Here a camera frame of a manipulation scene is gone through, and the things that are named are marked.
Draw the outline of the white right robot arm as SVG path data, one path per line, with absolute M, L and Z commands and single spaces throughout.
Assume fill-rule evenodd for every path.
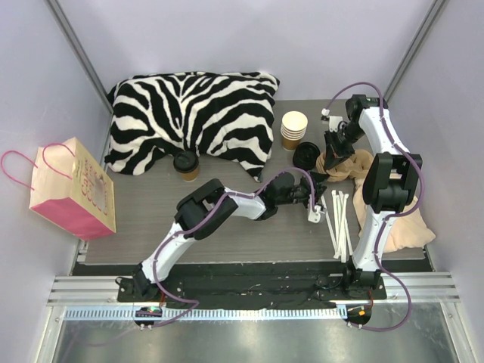
M 348 122 L 324 133 L 324 169 L 329 170 L 355 154 L 354 143 L 368 138 L 373 162 L 362 186 L 366 209 L 360 241 L 343 269 L 341 287 L 352 299 L 376 290 L 383 271 L 381 257 L 396 217 L 414 199 L 421 176 L 422 159 L 410 154 L 398 138 L 382 98 L 353 95 L 346 101 Z

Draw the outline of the brown cardboard cup carrier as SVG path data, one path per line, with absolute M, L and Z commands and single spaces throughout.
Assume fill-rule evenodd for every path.
M 324 161 L 326 153 L 321 153 L 316 160 L 317 172 L 328 175 L 329 182 L 341 182 L 346 179 L 353 179 L 357 185 L 361 185 L 374 161 L 374 156 L 366 150 L 356 150 L 355 153 L 338 166 L 325 170 Z

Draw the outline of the brown paper coffee cup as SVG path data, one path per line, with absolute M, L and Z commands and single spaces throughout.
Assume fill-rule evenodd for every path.
M 192 182 L 197 179 L 199 175 L 200 169 L 199 167 L 195 167 L 194 169 L 191 169 L 189 171 L 178 171 L 179 175 L 182 177 L 182 179 L 186 182 Z

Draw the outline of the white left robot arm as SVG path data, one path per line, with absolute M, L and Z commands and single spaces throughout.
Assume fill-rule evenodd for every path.
M 209 180 L 180 200 L 169 232 L 133 271 L 134 292 L 146 302 L 154 301 L 160 295 L 160 282 L 188 248 L 209 237 L 231 217 L 264 221 L 274 216 L 279 206 L 301 204 L 309 222 L 320 222 L 327 179 L 325 174 L 302 171 L 297 185 L 288 169 L 253 193 L 227 188 L 217 178 Z

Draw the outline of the black plastic cup lid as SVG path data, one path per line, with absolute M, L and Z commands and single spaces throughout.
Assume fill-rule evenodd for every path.
M 173 167 L 180 173 L 193 172 L 198 166 L 198 156 L 191 150 L 181 151 L 173 158 Z

